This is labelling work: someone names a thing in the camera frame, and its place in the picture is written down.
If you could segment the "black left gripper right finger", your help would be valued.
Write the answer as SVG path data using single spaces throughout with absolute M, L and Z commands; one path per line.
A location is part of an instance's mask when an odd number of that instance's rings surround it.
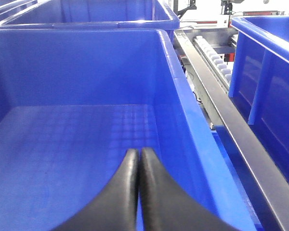
M 140 201 L 146 231 L 234 231 L 189 196 L 165 169 L 154 149 L 141 150 Z

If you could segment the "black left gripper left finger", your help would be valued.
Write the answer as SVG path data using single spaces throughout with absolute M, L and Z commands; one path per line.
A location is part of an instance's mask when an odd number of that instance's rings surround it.
M 139 153 L 128 149 L 98 195 L 55 231 L 134 231 L 138 204 Z

